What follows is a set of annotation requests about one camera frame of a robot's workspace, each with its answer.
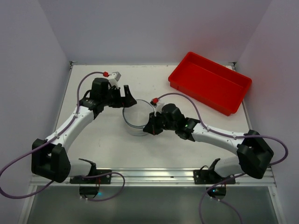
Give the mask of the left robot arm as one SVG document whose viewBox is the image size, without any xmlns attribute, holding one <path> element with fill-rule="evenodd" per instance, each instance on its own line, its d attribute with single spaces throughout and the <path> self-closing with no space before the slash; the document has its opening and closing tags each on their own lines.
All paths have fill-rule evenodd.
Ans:
<svg viewBox="0 0 299 224">
<path fill-rule="evenodd" d="M 104 108 L 129 108 L 136 105 L 129 86 L 124 95 L 115 79 L 95 78 L 92 87 L 77 99 L 71 116 L 46 139 L 36 139 L 32 145 L 31 171 L 33 174 L 62 183 L 68 177 L 90 179 L 96 176 L 96 164 L 86 159 L 69 160 L 68 150 L 80 133 Z"/>
</svg>

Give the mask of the white mesh laundry bag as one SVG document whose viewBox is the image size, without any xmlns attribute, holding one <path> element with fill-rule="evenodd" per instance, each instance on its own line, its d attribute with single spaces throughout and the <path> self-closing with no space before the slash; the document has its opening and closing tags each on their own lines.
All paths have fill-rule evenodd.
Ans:
<svg viewBox="0 0 299 224">
<path fill-rule="evenodd" d="M 127 132 L 133 136 L 147 135 L 143 129 L 149 121 L 150 113 L 154 111 L 154 107 L 143 99 L 137 99 L 135 105 L 123 108 L 122 115 Z"/>
</svg>

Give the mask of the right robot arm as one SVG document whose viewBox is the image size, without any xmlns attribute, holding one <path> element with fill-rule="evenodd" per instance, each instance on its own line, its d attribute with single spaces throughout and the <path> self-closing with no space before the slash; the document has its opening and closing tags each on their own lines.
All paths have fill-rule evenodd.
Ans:
<svg viewBox="0 0 299 224">
<path fill-rule="evenodd" d="M 241 134 L 239 139 L 230 137 L 223 130 L 219 130 L 219 134 L 213 133 L 198 119 L 185 117 L 175 104 L 166 104 L 161 112 L 151 112 L 149 121 L 143 128 L 144 132 L 152 135 L 158 135 L 164 130 L 174 131 L 183 140 L 207 143 L 233 154 L 226 159 L 215 159 L 207 173 L 203 174 L 203 177 L 208 177 L 213 182 L 242 173 L 262 179 L 274 155 L 258 132 L 249 130 L 248 133 Z"/>
</svg>

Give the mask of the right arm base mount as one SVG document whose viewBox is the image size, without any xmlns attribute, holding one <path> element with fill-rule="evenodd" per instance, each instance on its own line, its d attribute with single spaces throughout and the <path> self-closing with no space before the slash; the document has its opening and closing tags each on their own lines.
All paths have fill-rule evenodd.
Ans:
<svg viewBox="0 0 299 224">
<path fill-rule="evenodd" d="M 214 185 L 221 181 L 226 181 L 221 185 L 217 185 L 208 191 L 208 195 L 214 199 L 224 199 L 227 193 L 227 184 L 235 184 L 235 179 L 228 180 L 230 176 L 221 177 L 214 170 L 215 165 L 202 166 L 200 169 L 193 170 L 193 179 L 195 184 Z"/>
</svg>

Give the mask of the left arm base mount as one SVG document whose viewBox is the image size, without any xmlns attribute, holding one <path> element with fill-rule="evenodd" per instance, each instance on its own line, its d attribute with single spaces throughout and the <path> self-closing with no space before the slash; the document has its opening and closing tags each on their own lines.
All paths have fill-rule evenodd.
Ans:
<svg viewBox="0 0 299 224">
<path fill-rule="evenodd" d="M 100 185 L 111 183 L 111 173 L 110 169 L 96 169 L 92 171 L 89 176 L 102 175 L 101 177 L 93 179 L 85 179 L 82 177 L 71 177 L 70 184 L 79 184 L 79 195 L 86 198 L 94 199 L 96 196 L 100 195 Z"/>
</svg>

